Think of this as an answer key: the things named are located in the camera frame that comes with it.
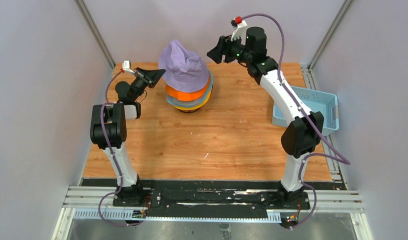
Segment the light blue bucket hat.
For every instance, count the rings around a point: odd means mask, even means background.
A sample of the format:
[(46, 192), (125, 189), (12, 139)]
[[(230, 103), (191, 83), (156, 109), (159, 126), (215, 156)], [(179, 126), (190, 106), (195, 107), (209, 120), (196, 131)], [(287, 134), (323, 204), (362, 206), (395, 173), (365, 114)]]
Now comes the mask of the light blue bucket hat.
[[(213, 74), (211, 72), (209, 72), (209, 78), (213, 80)], [(212, 88), (213, 88), (213, 84), (212, 84), (212, 87), (209, 90), (207, 90), (205, 95), (207, 95)]]

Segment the lavender hat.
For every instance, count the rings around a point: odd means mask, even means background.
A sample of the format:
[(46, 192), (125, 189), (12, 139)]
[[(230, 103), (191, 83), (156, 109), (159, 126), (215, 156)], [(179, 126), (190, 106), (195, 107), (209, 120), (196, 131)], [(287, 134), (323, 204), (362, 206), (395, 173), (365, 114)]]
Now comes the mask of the lavender hat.
[(165, 83), (177, 91), (193, 93), (207, 85), (209, 70), (205, 61), (176, 39), (161, 51), (158, 67), (166, 70)]

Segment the orange hat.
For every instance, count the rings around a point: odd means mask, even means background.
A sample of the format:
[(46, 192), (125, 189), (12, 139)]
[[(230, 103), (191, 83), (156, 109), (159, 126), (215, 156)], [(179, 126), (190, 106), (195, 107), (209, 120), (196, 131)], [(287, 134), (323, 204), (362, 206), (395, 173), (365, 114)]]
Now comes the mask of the orange hat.
[(212, 84), (213, 84), (213, 80), (209, 78), (207, 81), (207, 84), (198, 91), (187, 93), (187, 92), (175, 90), (174, 88), (168, 85), (165, 86), (165, 91), (170, 97), (174, 97), (180, 101), (189, 102), (189, 101), (197, 100), (198, 98), (205, 95), (207, 90), (209, 90), (212, 87)]

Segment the yellow bucket hat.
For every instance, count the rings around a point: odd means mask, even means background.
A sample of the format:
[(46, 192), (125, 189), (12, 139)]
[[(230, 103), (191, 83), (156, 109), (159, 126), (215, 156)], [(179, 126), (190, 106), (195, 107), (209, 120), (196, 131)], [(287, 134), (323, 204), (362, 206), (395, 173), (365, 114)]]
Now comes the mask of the yellow bucket hat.
[(204, 106), (209, 101), (209, 99), (210, 99), (210, 97), (212, 95), (212, 92), (213, 92), (213, 89), (211, 89), (209, 91), (209, 93), (207, 94), (207, 96), (205, 97), (205, 99), (201, 103), (199, 103), (197, 105), (194, 105), (194, 106), (173, 106), (173, 107), (180, 110), (180, 111), (184, 111), (184, 112), (197, 111), (198, 109), (200, 109), (202, 106)]

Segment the grey hat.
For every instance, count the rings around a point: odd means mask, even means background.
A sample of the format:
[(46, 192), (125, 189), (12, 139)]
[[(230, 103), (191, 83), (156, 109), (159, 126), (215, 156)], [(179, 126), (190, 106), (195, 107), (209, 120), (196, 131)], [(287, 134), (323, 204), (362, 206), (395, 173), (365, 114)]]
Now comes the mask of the grey hat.
[(199, 104), (203, 104), (205, 102), (208, 101), (208, 96), (207, 95), (203, 95), (195, 100), (189, 100), (189, 101), (183, 101), (183, 100), (178, 100), (177, 98), (173, 97), (173, 96), (166, 96), (166, 101), (176, 107), (194, 107), (197, 106)]

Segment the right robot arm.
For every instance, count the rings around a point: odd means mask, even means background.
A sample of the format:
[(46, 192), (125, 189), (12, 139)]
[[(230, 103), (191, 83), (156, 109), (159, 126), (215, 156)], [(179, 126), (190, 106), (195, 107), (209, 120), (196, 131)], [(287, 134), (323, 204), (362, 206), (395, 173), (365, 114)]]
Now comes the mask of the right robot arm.
[(248, 74), (266, 90), (278, 105), (287, 123), (281, 136), (281, 145), (286, 152), (286, 166), (280, 181), (282, 187), (273, 197), (264, 196), (266, 205), (279, 203), (289, 209), (306, 198), (303, 190), (303, 175), (309, 156), (321, 141), (324, 117), (307, 107), (293, 91), (279, 63), (268, 56), (267, 36), (261, 27), (246, 31), (245, 43), (233, 33), (220, 36), (217, 45), (207, 53), (215, 63), (237, 61), (244, 64)]

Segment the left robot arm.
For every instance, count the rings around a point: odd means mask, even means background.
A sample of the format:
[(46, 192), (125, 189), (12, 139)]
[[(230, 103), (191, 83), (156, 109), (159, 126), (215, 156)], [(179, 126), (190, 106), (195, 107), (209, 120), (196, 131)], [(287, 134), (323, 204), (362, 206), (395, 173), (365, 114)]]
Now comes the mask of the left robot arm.
[(130, 73), (135, 79), (131, 83), (120, 81), (115, 85), (118, 96), (116, 102), (106, 101), (93, 106), (90, 138), (107, 155), (116, 173), (114, 205), (138, 207), (145, 204), (149, 195), (144, 191), (127, 153), (127, 120), (140, 118), (141, 104), (138, 98), (147, 88), (156, 86), (165, 70), (123, 67), (120, 73)]

